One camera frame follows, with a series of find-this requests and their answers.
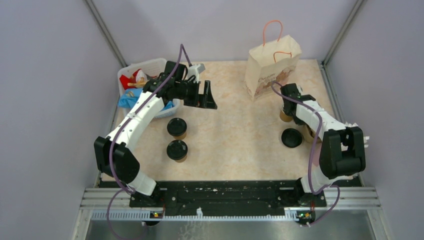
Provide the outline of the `stack of paper cups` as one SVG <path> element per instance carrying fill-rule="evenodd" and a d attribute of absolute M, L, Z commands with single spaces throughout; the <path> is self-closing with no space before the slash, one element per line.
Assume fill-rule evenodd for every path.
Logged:
<path fill-rule="evenodd" d="M 291 121 L 293 120 L 293 117 L 292 117 L 292 116 L 289 116 L 289 115 L 287 115 L 287 114 L 284 112 L 284 107 L 283 107 L 283 106 L 281 106 L 281 107 L 280 107 L 279 118 L 280 118 L 283 122 L 286 122 L 286 123 L 289 123 L 289 122 L 291 122 Z"/>

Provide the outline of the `black lid stack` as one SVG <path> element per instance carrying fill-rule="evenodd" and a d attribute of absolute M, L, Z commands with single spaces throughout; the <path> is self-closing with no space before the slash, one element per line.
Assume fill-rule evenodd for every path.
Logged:
<path fill-rule="evenodd" d="M 281 142 L 288 148 L 296 148 L 303 142 L 303 136 L 295 128 L 287 128 L 281 134 Z"/>

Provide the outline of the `black cup lid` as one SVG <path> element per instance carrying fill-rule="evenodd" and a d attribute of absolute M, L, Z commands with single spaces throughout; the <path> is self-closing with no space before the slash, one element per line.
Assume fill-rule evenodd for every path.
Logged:
<path fill-rule="evenodd" d="M 187 128 L 188 128 L 188 125 L 186 121 L 179 117 L 172 118 L 166 126 L 167 132 L 170 135 L 172 135 L 172 133 L 177 133 L 179 131 L 187 131 Z"/>
<path fill-rule="evenodd" d="M 188 146 L 183 140 L 173 140 L 166 148 L 167 156 L 172 160 L 178 160 L 188 154 Z"/>

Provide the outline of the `brown paper cup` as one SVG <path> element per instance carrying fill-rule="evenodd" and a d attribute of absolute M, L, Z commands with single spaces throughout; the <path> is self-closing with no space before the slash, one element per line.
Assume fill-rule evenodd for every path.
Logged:
<path fill-rule="evenodd" d="M 175 140 L 183 140 L 187 136 L 187 131 L 178 131 L 177 133 L 172 133 L 171 135 L 174 137 Z"/>
<path fill-rule="evenodd" d="M 174 160 L 176 163 L 183 163 L 186 159 L 187 159 L 187 155 L 185 155 L 185 156 L 183 156 L 182 158 L 180 158 L 180 159 L 176 159 L 176 160 Z"/>

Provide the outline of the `paper takeout bag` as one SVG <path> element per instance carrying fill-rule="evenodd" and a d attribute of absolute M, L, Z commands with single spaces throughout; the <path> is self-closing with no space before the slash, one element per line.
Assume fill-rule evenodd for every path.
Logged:
<path fill-rule="evenodd" d="M 267 41 L 266 29 L 271 23 L 278 23 L 280 32 L 276 40 Z M 283 29 L 279 20 L 267 22 L 262 30 L 262 44 L 248 51 L 244 86 L 253 101 L 267 95 L 273 82 L 285 85 L 296 69 L 301 46 L 290 35 L 283 36 Z"/>

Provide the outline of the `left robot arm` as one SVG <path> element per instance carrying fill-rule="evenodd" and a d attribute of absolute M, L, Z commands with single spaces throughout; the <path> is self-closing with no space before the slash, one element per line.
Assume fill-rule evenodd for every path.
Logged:
<path fill-rule="evenodd" d="M 98 170 L 125 184 L 130 194 L 140 193 L 141 200 L 149 207 L 160 202 L 157 182 L 142 172 L 140 163 L 132 153 L 135 144 L 154 117 L 173 100 L 182 100 L 188 107 L 218 108 L 211 94 L 211 82 L 204 82 L 199 93 L 200 74 L 205 70 L 202 63 L 185 66 L 167 61 L 163 72 L 148 77 L 134 107 L 122 122 L 106 137 L 94 141 Z"/>

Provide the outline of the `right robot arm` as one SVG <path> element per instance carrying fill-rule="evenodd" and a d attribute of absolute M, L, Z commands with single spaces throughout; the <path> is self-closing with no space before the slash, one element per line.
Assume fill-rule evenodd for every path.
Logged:
<path fill-rule="evenodd" d="M 295 83 L 280 86 L 279 94 L 283 114 L 314 133 L 307 176 L 298 180 L 301 187 L 293 192 L 294 202 L 307 206 L 332 183 L 365 170 L 367 137 L 359 126 L 336 120 Z"/>

